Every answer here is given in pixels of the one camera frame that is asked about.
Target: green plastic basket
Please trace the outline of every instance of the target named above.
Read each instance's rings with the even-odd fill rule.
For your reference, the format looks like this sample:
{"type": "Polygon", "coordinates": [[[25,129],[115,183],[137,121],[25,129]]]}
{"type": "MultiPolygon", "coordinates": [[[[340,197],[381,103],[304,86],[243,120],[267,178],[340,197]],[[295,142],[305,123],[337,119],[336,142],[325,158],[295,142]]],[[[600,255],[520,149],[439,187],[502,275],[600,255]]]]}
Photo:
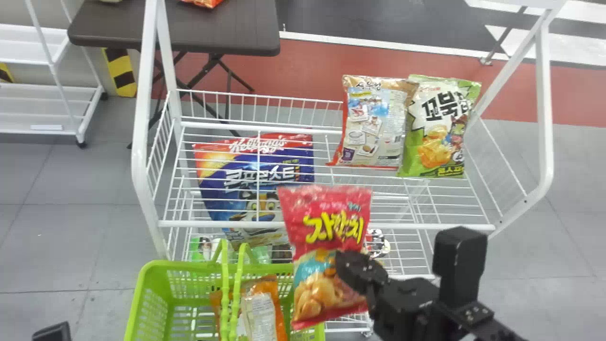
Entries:
{"type": "Polygon", "coordinates": [[[248,244],[241,245],[237,264],[228,263],[227,240],[221,240],[213,258],[205,263],[153,260],[139,272],[125,341],[192,341],[236,338],[242,280],[278,275],[278,291],[284,325],[292,341],[324,341],[324,324],[300,331],[290,330],[293,303],[293,265],[259,264],[248,244]],[[245,264],[247,255],[250,264],[245,264]],[[233,301],[223,290],[221,330],[216,330],[209,293],[233,288],[233,301]],[[232,315],[228,312],[231,306],[232,315]]]}

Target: basket handle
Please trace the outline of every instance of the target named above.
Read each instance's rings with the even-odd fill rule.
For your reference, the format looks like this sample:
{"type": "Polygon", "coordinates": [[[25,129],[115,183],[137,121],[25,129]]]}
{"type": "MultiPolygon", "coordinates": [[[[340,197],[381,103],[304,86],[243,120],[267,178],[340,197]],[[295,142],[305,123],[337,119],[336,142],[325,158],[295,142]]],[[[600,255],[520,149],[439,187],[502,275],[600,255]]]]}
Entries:
{"type": "Polygon", "coordinates": [[[227,240],[225,239],[221,239],[221,241],[219,242],[219,245],[217,246],[217,250],[215,250],[215,254],[213,255],[213,258],[210,260],[211,263],[217,263],[217,260],[219,258],[219,255],[221,255],[221,282],[222,282],[222,295],[221,295],[221,330],[219,330],[219,339],[224,340],[225,337],[228,333],[228,323],[227,323],[227,319],[228,319],[228,309],[227,307],[229,306],[229,290],[227,290],[226,288],[229,288],[229,268],[228,268],[228,263],[229,260],[227,258],[227,250],[228,250],[228,244],[227,244],[227,240]]]}
{"type": "Polygon", "coordinates": [[[238,267],[233,281],[233,301],[231,303],[231,319],[229,321],[229,338],[236,339],[236,327],[238,325],[238,312],[240,310],[240,288],[242,287],[242,273],[244,272],[244,255],[248,255],[250,263],[259,264],[259,260],[253,254],[248,243],[242,243],[238,251],[238,267]]]}

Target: yellow black striped post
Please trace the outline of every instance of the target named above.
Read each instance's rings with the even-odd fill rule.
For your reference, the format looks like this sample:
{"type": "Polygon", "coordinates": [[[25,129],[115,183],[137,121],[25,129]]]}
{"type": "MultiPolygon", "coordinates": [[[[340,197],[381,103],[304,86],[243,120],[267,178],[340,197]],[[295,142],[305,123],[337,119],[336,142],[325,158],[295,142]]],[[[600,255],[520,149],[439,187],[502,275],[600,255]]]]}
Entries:
{"type": "Polygon", "coordinates": [[[128,51],[126,49],[103,48],[103,55],[107,61],[107,68],[116,86],[118,96],[135,97],[137,83],[128,51]]]}
{"type": "Polygon", "coordinates": [[[0,83],[1,82],[5,82],[5,83],[14,83],[15,82],[13,75],[10,74],[10,71],[8,71],[8,67],[3,62],[0,62],[0,83]]]}

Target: dark table top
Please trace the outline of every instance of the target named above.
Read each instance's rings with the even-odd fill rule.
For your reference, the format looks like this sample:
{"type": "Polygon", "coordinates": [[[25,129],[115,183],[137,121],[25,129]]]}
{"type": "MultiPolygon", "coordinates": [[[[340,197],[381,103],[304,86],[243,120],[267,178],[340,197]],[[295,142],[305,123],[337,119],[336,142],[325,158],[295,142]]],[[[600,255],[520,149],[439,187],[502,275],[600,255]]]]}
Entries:
{"type": "MultiPolygon", "coordinates": [[[[175,51],[275,56],[280,52],[276,0],[224,0],[210,10],[165,0],[175,51]]],[[[145,0],[85,0],[67,30],[79,46],[140,49],[145,0]]]]}

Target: green snack bag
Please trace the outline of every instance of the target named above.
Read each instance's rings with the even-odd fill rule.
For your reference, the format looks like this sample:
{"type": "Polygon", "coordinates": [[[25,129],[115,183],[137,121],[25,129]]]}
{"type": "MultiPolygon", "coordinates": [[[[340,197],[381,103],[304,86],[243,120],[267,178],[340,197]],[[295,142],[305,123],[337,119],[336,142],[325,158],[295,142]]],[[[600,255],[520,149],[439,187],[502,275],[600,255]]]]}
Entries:
{"type": "Polygon", "coordinates": [[[463,134],[482,84],[410,75],[419,89],[408,107],[399,177],[462,177],[463,134]]]}

